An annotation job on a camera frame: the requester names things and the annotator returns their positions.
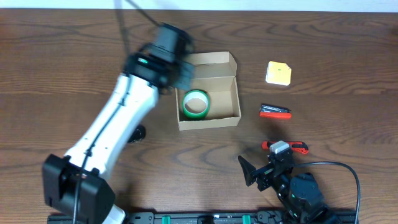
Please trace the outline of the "red utility knife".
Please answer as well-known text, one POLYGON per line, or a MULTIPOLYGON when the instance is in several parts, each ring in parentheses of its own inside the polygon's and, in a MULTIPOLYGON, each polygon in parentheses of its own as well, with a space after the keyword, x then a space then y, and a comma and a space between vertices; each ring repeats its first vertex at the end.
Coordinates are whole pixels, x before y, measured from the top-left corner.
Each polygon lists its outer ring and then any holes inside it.
MULTIPOLYGON (((275 143, 276 143, 276 141, 263 141, 261 146, 262 146, 263 150, 269 150, 270 146, 275 144, 275 143)), ((308 154, 309 153, 308 146, 302 141, 286 141, 286 143, 295 152, 299 152, 301 154, 308 154)))

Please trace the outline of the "green tape roll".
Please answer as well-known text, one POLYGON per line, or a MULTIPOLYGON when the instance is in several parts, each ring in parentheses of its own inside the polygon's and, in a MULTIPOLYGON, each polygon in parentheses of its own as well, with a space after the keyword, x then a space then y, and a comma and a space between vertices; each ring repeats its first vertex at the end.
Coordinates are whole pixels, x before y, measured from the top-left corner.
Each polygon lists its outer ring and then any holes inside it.
POLYGON ((204 119, 210 110, 210 98, 202 90, 190 90, 183 97, 182 110, 187 118, 204 119))

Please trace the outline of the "red black stapler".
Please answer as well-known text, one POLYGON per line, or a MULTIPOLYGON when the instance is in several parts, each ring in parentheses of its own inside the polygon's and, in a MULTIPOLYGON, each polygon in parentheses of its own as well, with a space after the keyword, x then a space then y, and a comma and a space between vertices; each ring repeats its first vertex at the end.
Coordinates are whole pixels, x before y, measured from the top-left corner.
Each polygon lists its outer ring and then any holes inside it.
POLYGON ((292 114, 288 108, 262 104, 259 110, 259 116, 270 119, 290 119, 292 114))

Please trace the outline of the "yellow sticky note pad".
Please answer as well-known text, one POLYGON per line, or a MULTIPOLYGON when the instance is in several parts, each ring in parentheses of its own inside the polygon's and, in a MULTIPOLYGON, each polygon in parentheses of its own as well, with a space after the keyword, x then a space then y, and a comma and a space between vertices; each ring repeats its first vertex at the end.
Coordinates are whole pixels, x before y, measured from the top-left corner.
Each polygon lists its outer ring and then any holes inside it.
POLYGON ((275 85, 289 86, 292 69, 281 62, 270 61, 266 71, 266 82, 275 85))

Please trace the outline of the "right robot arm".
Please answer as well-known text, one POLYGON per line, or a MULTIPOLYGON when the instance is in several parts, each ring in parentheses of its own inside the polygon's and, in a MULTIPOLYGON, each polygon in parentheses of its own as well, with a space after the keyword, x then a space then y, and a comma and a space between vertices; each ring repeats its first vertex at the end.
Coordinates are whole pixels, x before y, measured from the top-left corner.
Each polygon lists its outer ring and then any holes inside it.
POLYGON ((259 191, 273 188, 285 207, 288 220, 294 223, 341 223, 336 213, 324 201, 314 176, 310 173, 292 176, 293 150, 268 154, 268 165, 255 168, 239 156, 247 186, 257 184, 259 191))

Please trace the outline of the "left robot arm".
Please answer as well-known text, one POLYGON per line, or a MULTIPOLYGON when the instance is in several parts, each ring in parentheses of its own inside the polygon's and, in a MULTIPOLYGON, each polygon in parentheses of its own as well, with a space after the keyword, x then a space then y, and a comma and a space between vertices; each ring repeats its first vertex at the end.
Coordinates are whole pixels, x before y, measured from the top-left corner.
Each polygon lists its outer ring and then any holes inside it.
POLYGON ((161 24, 155 41, 127 56, 108 102, 81 139, 62 157, 46 158, 44 201, 67 223, 125 222, 108 179, 160 92, 192 77, 193 65, 185 61, 192 51, 193 40, 184 30, 161 24))

